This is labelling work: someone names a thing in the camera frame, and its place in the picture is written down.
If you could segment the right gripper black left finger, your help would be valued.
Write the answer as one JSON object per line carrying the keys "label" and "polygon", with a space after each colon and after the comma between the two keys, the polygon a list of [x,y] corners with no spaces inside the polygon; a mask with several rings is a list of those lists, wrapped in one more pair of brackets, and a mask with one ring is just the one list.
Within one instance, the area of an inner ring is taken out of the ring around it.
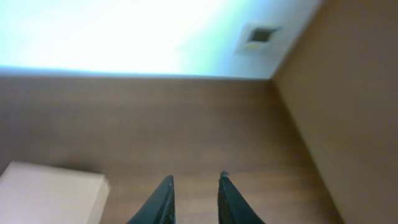
{"label": "right gripper black left finger", "polygon": [[174,177],[168,175],[127,224],[175,224]]}

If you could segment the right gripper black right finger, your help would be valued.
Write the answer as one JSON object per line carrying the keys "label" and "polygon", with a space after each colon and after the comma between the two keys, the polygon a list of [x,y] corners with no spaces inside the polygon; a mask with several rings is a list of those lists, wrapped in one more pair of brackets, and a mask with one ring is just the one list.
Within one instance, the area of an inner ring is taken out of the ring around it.
{"label": "right gripper black right finger", "polygon": [[228,171],[220,173],[217,204],[219,224],[265,224],[230,181]]}

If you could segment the brown cardboard box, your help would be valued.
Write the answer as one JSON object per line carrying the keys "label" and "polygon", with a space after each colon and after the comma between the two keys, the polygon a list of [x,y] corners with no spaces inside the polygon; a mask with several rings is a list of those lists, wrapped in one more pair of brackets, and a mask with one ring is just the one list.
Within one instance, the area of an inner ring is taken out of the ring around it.
{"label": "brown cardboard box", "polygon": [[11,162],[1,176],[1,223],[99,223],[103,174]]}

